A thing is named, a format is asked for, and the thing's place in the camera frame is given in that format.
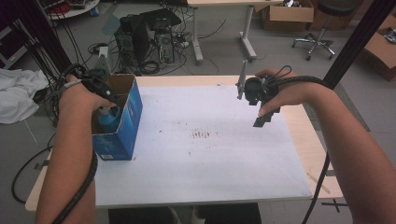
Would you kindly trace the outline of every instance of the desk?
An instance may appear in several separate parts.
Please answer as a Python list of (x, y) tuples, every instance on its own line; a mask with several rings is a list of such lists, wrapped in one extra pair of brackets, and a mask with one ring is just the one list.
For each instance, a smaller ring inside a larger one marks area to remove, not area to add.
[(245, 23), (245, 29), (243, 32), (240, 32), (242, 43), (247, 50), (248, 59), (252, 61), (257, 58), (256, 52), (248, 40), (248, 30), (250, 28), (250, 21), (253, 15), (254, 5), (260, 4), (276, 4), (282, 3), (282, 0), (188, 0), (189, 6), (193, 8), (193, 32), (192, 32), (192, 46), (194, 48), (195, 59), (197, 64), (201, 63), (204, 60), (204, 57), (201, 52), (201, 48), (198, 42), (198, 7), (215, 7), (215, 6), (224, 6), (224, 5), (248, 5), (247, 7), (247, 18)]
[[(234, 83), (237, 81), (238, 76), (200, 76), (200, 77), (137, 77), (137, 83), (138, 86), (141, 89), (142, 92), (142, 98), (146, 99), (149, 98), (148, 94), (148, 89), (144, 89), (143, 87), (163, 87), (163, 86), (181, 86), (184, 88), (187, 88), (189, 86), (192, 86), (194, 88), (200, 87), (200, 86), (212, 86), (216, 87), (218, 84), (220, 85), (225, 85), (226, 87), (232, 87), (234, 89), (233, 95), (230, 95), (228, 98), (234, 99), (236, 102), (240, 102), (244, 108), (249, 108), (253, 109), (255, 113), (257, 114), (258, 107), (255, 106), (249, 106), (248, 102), (246, 101), (238, 101), (236, 99), (236, 87), (234, 86)], [(149, 113), (147, 109), (149, 106), (146, 105), (143, 108), (143, 115)], [(323, 164), (324, 158), (325, 158), (325, 153), (324, 150), (316, 136), (315, 131), (312, 128), (312, 125), (307, 117), (307, 115), (304, 112), (304, 108), (302, 106), (285, 106), (282, 107), (281, 109), (281, 114), (276, 115), (276, 119), (271, 125), (277, 125), (278, 123), (275, 122), (276, 120), (280, 120), (279, 118), (284, 118), (285, 125), (287, 124), (286, 127), (289, 127), (289, 132), (290, 135), (288, 136), (279, 136), (283, 139), (285, 139), (284, 142), (290, 141), (294, 147), (295, 151), (294, 153), (296, 154), (296, 157), (298, 157), (302, 163), (302, 174), (303, 177), (301, 178), (301, 181), (304, 182), (304, 179), (307, 180), (308, 182), (308, 191), (310, 190), (311, 192), (314, 191), (316, 181), (318, 180), (318, 176), (320, 174), (321, 166)], [(247, 118), (247, 121), (249, 122), (249, 125), (252, 125), (253, 121), (255, 118)], [(139, 133), (145, 132), (144, 128), (148, 127), (149, 124), (146, 122), (147, 125), (145, 126), (140, 126), (139, 127)], [(267, 128), (267, 131), (273, 130), (266, 124), (264, 126), (264, 129)], [(252, 130), (257, 130), (257, 131), (264, 131), (264, 129), (256, 129), (252, 128)], [(157, 130), (156, 133), (163, 132), (163, 129)], [(240, 181), (234, 181), (234, 185), (225, 185), (221, 188), (219, 188), (219, 185), (221, 185), (221, 179), (220, 181), (218, 179), (214, 179), (213, 182), (216, 182), (217, 185), (212, 185), (211, 182), (206, 182), (206, 183), (198, 183), (198, 182), (193, 182), (194, 180), (202, 180), (205, 179), (204, 176), (198, 176), (196, 175), (193, 178), (186, 177), (186, 171), (191, 170), (192, 166), (199, 167), (200, 164), (194, 163), (195, 161), (188, 161), (190, 160), (190, 156), (196, 157), (196, 156), (203, 156), (203, 154), (200, 154), (199, 151), (191, 151), (191, 155), (188, 153), (188, 151), (181, 152), (183, 160), (172, 160), (172, 158), (169, 158), (165, 151), (160, 151), (157, 150), (155, 151), (155, 154), (150, 154), (150, 148), (145, 148), (145, 150), (139, 150), (138, 147), (149, 145), (150, 142), (148, 141), (158, 141), (157, 138), (151, 139), (149, 136), (137, 136), (137, 139), (144, 139), (146, 141), (141, 143), (138, 143), (139, 140), (136, 140), (136, 146), (134, 150), (134, 155), (133, 155), (133, 160), (132, 161), (99, 161), (99, 166), (98, 166), (98, 172), (96, 175), (96, 197), (97, 197), (97, 207), (98, 208), (116, 208), (116, 207), (133, 207), (133, 206), (154, 206), (154, 205), (178, 205), (178, 204), (207, 204), (207, 203), (240, 203), (240, 202), (259, 202), (259, 201), (277, 201), (277, 200), (290, 200), (290, 199), (307, 199), (310, 196), (311, 192), (306, 193), (306, 191), (301, 191), (305, 192), (302, 194), (299, 194), (299, 188), (298, 186), (304, 186), (304, 184), (299, 185), (297, 183), (296, 189), (291, 189), (290, 191), (294, 191), (292, 194), (288, 195), (288, 192), (281, 192), (282, 195), (285, 196), (271, 196), (267, 195), (269, 192), (270, 194), (273, 193), (274, 186), (271, 188), (255, 188), (255, 183), (252, 182), (251, 178), (246, 179), (240, 179)], [(239, 140), (239, 143), (246, 140), (246, 139), (241, 139)], [(248, 157), (248, 161), (244, 161), (244, 153), (250, 153)], [(256, 160), (260, 160), (263, 158), (262, 155), (255, 154), (253, 153), (260, 153), (259, 150), (250, 150), (250, 149), (245, 149), (244, 152), (241, 154), (240, 152), (237, 152), (236, 154), (234, 151), (230, 151), (230, 153), (224, 153), (222, 151), (221, 155), (214, 155), (214, 154), (219, 154), (219, 151), (213, 150), (213, 156), (214, 160), (217, 160), (218, 163), (223, 163), (225, 166), (229, 165), (230, 169), (233, 169), (233, 172), (237, 173), (239, 172), (238, 170), (244, 170), (246, 167), (243, 167), (243, 164), (246, 164), (247, 167), (250, 166), (250, 163), (254, 163)], [(276, 154), (265, 154), (264, 155), (267, 158), (273, 158), (276, 157)], [(155, 176), (155, 173), (153, 173), (154, 169), (158, 169), (158, 163), (152, 163), (152, 169), (149, 168), (150, 166), (145, 166), (146, 170), (136, 170), (136, 169), (141, 169), (138, 168), (139, 166), (136, 166), (134, 170), (130, 170), (129, 172), (125, 172), (128, 167), (134, 166), (135, 164), (138, 164), (139, 162), (153, 162), (153, 161), (145, 161), (144, 158), (156, 158), (156, 162), (161, 163), (163, 167), (165, 167), (168, 171), (173, 172), (172, 174), (163, 174), (166, 175), (166, 178), (169, 179), (169, 182), (162, 182), (162, 188), (161, 189), (155, 189), (157, 184), (159, 183), (159, 180), (161, 179), (160, 176)], [(238, 163), (239, 168), (235, 169), (233, 165), (227, 164), (228, 161), (238, 161), (237, 159), (241, 159), (241, 161), (244, 161), (244, 163)], [(250, 166), (250, 168), (253, 168), (252, 172), (259, 173), (259, 171), (254, 170), (254, 166)], [(215, 175), (215, 173), (218, 170), (207, 170), (208, 175)], [(40, 177), (37, 179), (35, 186), (27, 200), (26, 203), (26, 209), (29, 211), (35, 211), (36, 209), (36, 204), (38, 201), (38, 196), (39, 196), (39, 191), (41, 190), (42, 182), (44, 179), (44, 173), (45, 169), (40, 174)], [(129, 184), (136, 184), (136, 183), (131, 183), (128, 182), (128, 185), (125, 185), (127, 182), (119, 182), (117, 179), (123, 179), (127, 181), (131, 180), (139, 180), (138, 182), (145, 182), (145, 187), (142, 188), (142, 185), (140, 185), (139, 188), (141, 189), (134, 189), (129, 186)], [(179, 189), (175, 189), (175, 186), (173, 183), (178, 183), (180, 187), (177, 187)], [(265, 185), (266, 183), (262, 183), (262, 181), (257, 181), (257, 185), (263, 184)], [(282, 185), (277, 186), (279, 189), (283, 189), (285, 186), (287, 186), (289, 183), (283, 183)], [(341, 197), (341, 191), (338, 187), (338, 184), (336, 182), (335, 177), (326, 177), (325, 182), (323, 184), (323, 191), (320, 194), (321, 198), (334, 198), (334, 197)], [(231, 195), (226, 195), (227, 192), (233, 192)]]

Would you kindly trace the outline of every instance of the white paper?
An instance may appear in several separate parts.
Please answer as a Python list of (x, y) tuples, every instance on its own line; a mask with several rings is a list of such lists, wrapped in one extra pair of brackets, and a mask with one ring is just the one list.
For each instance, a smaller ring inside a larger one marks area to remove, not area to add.
[(99, 162), (98, 206), (312, 196), (281, 113), (252, 127), (259, 106), (236, 99), (235, 86), (139, 91), (143, 112), (133, 160)]

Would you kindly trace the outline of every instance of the metal table leg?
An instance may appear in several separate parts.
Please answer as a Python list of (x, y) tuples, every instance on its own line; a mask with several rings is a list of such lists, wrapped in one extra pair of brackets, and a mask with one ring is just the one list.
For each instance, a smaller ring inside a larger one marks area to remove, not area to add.
[(196, 63), (199, 64), (204, 61), (204, 57), (202, 56), (201, 48), (198, 42), (198, 20), (197, 20), (197, 10), (198, 7), (193, 9), (193, 32), (192, 32), (192, 46), (194, 47), (195, 52), (195, 60)]
[(251, 47), (250, 42), (248, 41), (248, 30), (250, 28), (250, 22), (251, 22), (251, 17), (253, 15), (253, 9), (254, 6), (250, 5), (247, 8), (247, 20), (246, 20), (246, 24), (245, 24), (245, 31), (244, 32), (239, 32), (239, 34), (241, 35), (241, 40), (242, 43), (244, 44), (247, 53), (248, 53), (248, 59), (250, 61), (252, 61), (253, 59), (257, 58), (256, 52), (254, 51), (253, 47)]

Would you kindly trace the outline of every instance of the wire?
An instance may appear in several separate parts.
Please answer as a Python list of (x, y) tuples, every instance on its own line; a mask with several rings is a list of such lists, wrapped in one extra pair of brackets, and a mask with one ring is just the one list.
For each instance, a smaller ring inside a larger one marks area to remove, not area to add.
[(156, 76), (159, 77), (159, 76), (163, 76), (163, 75), (169, 74), (169, 73), (171, 73), (171, 72), (174, 72), (174, 71), (176, 71), (177, 69), (181, 68), (181, 67), (184, 65), (184, 63), (181, 64), (180, 66), (178, 66), (177, 68), (171, 70), (171, 71), (168, 71), (168, 72), (165, 72), (165, 73), (161, 73), (161, 74), (157, 74)]
[(151, 75), (160, 72), (160, 65), (155, 61), (148, 61), (142, 63), (139, 69), (142, 74)]
[[(277, 77), (285, 68), (289, 68), (289, 72), (287, 72), (287, 73), (281, 75), (280, 77)], [(274, 78), (275, 78), (275, 79), (280, 79), (280, 78), (282, 78), (282, 77), (284, 77), (284, 76), (290, 74), (290, 72), (291, 72), (291, 67), (290, 67), (289, 65), (285, 65), (285, 66), (283, 66), (283, 67), (274, 75)]]
[(38, 153), (36, 153), (31, 159), (29, 159), (22, 167), (21, 169), (17, 172), (17, 174), (15, 175), (14, 179), (12, 180), (12, 184), (11, 184), (11, 193), (12, 193), (12, 197), (15, 199), (15, 201), (17, 201), (18, 203), (26, 203), (25, 200), (21, 199), (17, 193), (15, 192), (15, 185), (17, 184), (18, 178), (20, 177), (20, 174), (22, 173), (22, 171), (26, 168), (27, 165), (29, 165), (30, 162), (32, 162), (32, 160), (34, 160), (36, 157), (38, 157), (39, 155), (41, 155), (43, 152), (45, 151), (50, 151), (50, 148), (52, 148), (52, 146), (50, 146), (50, 141), (52, 140), (53, 136), (49, 139), (48, 143), (47, 143), (47, 147), (40, 150)]
[(304, 220), (303, 220), (303, 224), (305, 224), (308, 221), (309, 216), (311, 215), (311, 212), (314, 209), (315, 204), (317, 203), (318, 196), (319, 196), (319, 193), (320, 193), (320, 188), (321, 188), (321, 186), (323, 184), (323, 180), (324, 180), (324, 177), (326, 175), (326, 172), (329, 169), (329, 165), (330, 165), (330, 156), (329, 156), (329, 152), (326, 152), (326, 159), (324, 160), (323, 168), (322, 168), (322, 170), (320, 172), (320, 176), (319, 176), (319, 179), (318, 179), (317, 187), (315, 188), (314, 197), (312, 198), (311, 204), (309, 204), (309, 208), (306, 211), (306, 214), (305, 214), (305, 217), (304, 217)]
[[(58, 14), (57, 12), (55, 12), (55, 15), (57, 16), (58, 20), (61, 19), (61, 17), (59, 16), (59, 14)], [(72, 43), (72, 46), (73, 46), (73, 49), (74, 49), (74, 51), (75, 51), (75, 53), (76, 53), (76, 60), (77, 60), (77, 63), (79, 63), (79, 57), (80, 57), (81, 60), (84, 62), (85, 60), (84, 60), (84, 58), (82, 57), (81, 51), (80, 51), (80, 49), (79, 49), (79, 47), (78, 47), (78, 43), (77, 43), (75, 37), (73, 36), (73, 32), (72, 32), (71, 29), (70, 29), (69, 23), (68, 23), (67, 20), (66, 20), (66, 16), (65, 16), (64, 14), (61, 14), (61, 15), (63, 16), (63, 17), (62, 17), (63, 22), (60, 22), (60, 24), (61, 24), (62, 27), (64, 28), (64, 31), (66, 32), (66, 34), (69, 36), (69, 39), (70, 39), (70, 41), (71, 41), (71, 43)]]
[(96, 174), (97, 166), (98, 166), (98, 158), (96, 156), (95, 151), (92, 150), (91, 167), (90, 167), (90, 171), (88, 172), (87, 178), (82, 183), (82, 185), (79, 188), (76, 195), (70, 200), (70, 202), (67, 204), (67, 206), (64, 208), (64, 210), (55, 218), (55, 220), (52, 223), (55, 223), (55, 224), (62, 223), (64, 221), (64, 219), (70, 214), (70, 212), (77, 205), (77, 203), (82, 198), (82, 196), (85, 194), (85, 192), (87, 191), (91, 182), (93, 181), (93, 178), (95, 177), (95, 174)]
[(224, 23), (225, 23), (226, 21), (227, 21), (227, 19), (224, 19), (224, 21), (221, 23), (221, 25), (219, 26), (219, 28), (218, 28), (215, 32), (213, 32), (212, 34), (209, 34), (209, 35), (206, 35), (206, 36), (200, 36), (200, 37), (198, 37), (198, 39), (208, 38), (208, 37), (212, 36), (213, 34), (217, 33), (218, 30), (224, 25)]
[(113, 67), (113, 69), (111, 69), (111, 73), (113, 73), (113, 72), (114, 72), (114, 70), (116, 70), (116, 67), (117, 67), (117, 64), (119, 64), (119, 61), (120, 61), (120, 54), (119, 54), (119, 56), (117, 57), (116, 64), (114, 64), (114, 67)]
[(329, 88), (327, 83), (324, 82), (322, 79), (317, 78), (317, 77), (309, 77), (309, 76), (288, 77), (288, 78), (281, 79), (281, 80), (271, 81), (268, 83), (267, 87), (272, 88), (272, 87), (276, 87), (276, 86), (285, 85), (285, 84), (288, 84), (291, 82), (314, 82), (314, 83), (318, 83), (324, 87)]

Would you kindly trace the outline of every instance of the blue box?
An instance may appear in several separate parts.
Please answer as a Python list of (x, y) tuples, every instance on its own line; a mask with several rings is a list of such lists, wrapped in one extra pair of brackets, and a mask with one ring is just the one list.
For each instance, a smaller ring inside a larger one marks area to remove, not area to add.
[(133, 75), (110, 76), (107, 84), (120, 97), (120, 125), (115, 133), (104, 133), (95, 112), (92, 116), (93, 149), (103, 161), (130, 161), (143, 109), (139, 89)]

